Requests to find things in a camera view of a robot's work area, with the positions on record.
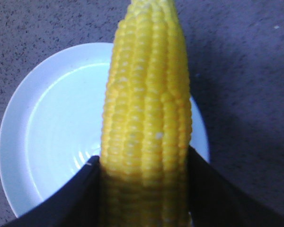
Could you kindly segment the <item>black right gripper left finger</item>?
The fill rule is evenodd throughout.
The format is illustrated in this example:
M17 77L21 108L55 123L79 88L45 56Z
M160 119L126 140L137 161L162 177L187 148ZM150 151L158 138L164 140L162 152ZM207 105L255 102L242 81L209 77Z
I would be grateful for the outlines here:
M97 227L99 222L99 156L92 156L50 198L6 227Z

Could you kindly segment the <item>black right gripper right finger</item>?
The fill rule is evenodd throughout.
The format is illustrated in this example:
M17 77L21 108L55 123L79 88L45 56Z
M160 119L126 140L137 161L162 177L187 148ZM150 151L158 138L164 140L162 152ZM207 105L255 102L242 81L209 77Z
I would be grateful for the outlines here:
M188 148L189 210L195 227L284 227L284 216L264 206Z

